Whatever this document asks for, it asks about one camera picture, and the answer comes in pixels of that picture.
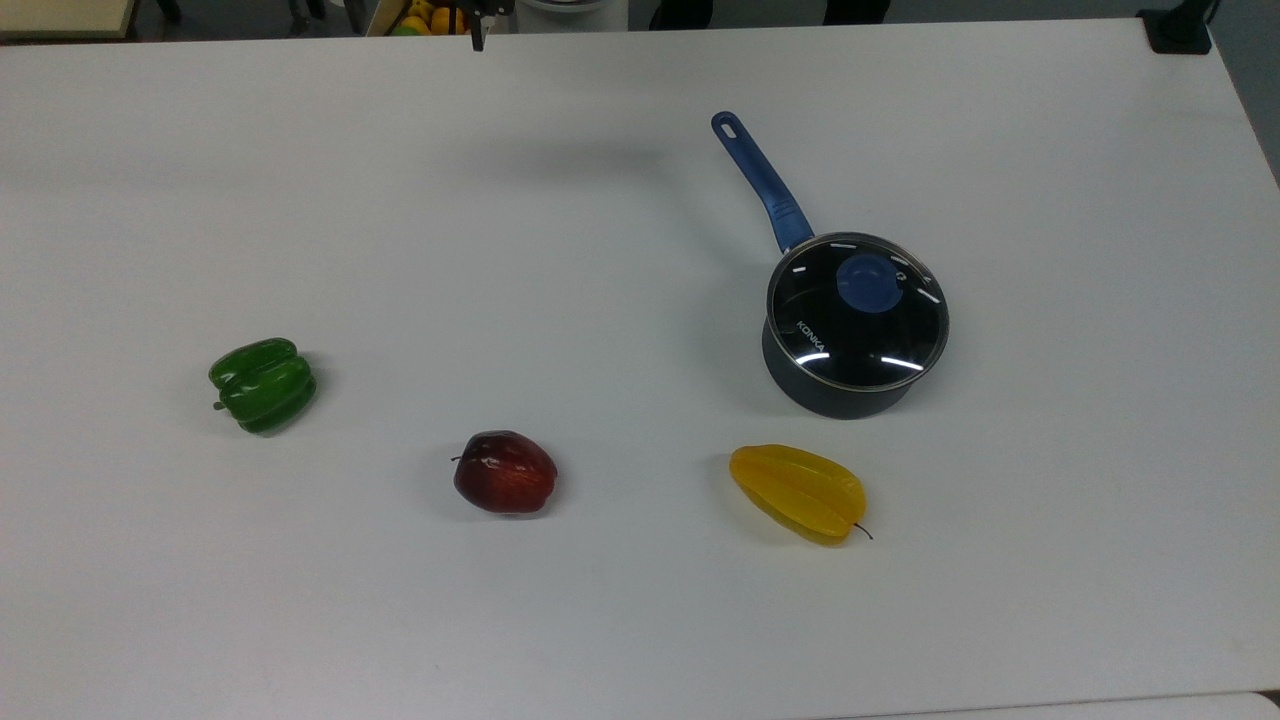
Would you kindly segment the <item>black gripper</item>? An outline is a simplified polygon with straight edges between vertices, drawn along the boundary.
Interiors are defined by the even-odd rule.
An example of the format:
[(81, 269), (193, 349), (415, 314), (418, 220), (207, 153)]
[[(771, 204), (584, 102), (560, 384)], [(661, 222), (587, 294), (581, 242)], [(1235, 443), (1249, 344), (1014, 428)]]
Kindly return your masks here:
[(508, 17), (515, 13), (515, 1), (512, 0), (458, 0), (456, 6), (471, 18), (471, 40), (475, 53), (481, 53), (485, 47), (489, 18)]

